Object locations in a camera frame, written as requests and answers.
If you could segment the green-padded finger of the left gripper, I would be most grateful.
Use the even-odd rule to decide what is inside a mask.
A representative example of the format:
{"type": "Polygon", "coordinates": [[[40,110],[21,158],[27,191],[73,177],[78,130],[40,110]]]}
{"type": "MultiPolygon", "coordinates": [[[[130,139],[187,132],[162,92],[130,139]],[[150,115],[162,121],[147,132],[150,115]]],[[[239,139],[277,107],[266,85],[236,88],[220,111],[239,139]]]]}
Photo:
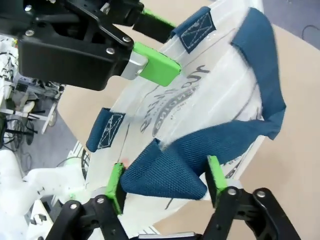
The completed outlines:
{"type": "Polygon", "coordinates": [[[139,0],[103,0],[101,11],[113,24],[131,27],[160,43],[165,43],[176,26],[145,8],[139,0]]]}
{"type": "Polygon", "coordinates": [[[101,24],[99,34],[106,40],[101,45],[104,51],[99,52],[100,87],[106,87],[113,76],[130,81],[142,77],[168,86],[181,72],[179,63],[151,47],[134,42],[112,24],[101,24]]]}

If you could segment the right gripper green-padded right finger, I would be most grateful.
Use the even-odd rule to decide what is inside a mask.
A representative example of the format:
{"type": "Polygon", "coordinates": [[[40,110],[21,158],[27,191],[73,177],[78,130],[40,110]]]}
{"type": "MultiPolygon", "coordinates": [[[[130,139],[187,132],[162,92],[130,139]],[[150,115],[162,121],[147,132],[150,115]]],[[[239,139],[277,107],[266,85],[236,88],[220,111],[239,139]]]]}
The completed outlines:
{"type": "Polygon", "coordinates": [[[257,240],[300,239],[268,188],[262,187],[248,193],[242,188],[229,186],[216,156],[207,159],[205,180],[215,212],[202,239],[227,239],[234,220],[244,221],[257,240]]]}

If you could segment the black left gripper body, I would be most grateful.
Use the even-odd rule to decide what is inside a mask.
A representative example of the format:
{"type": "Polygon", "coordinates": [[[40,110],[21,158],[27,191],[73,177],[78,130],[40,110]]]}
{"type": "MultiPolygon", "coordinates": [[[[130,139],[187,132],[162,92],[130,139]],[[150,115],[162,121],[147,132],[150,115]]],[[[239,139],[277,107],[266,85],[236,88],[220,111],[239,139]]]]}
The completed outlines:
{"type": "Polygon", "coordinates": [[[19,72],[26,77],[103,90],[130,60],[128,0],[19,0],[19,72]]]}

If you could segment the right gripper green-padded left finger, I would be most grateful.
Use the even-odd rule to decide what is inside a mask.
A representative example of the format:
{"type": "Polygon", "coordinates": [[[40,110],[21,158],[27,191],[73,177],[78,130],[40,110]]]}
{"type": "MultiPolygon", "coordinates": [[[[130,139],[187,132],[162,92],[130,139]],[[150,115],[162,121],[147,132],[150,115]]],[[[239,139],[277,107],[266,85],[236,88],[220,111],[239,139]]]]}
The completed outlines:
{"type": "Polygon", "coordinates": [[[124,240],[126,232],[118,216],[123,213],[126,199],[120,183],[125,170],[123,163],[114,164],[104,194],[84,204],[67,201],[53,223],[53,238],[88,240],[95,229],[100,229],[104,240],[124,240]]]}

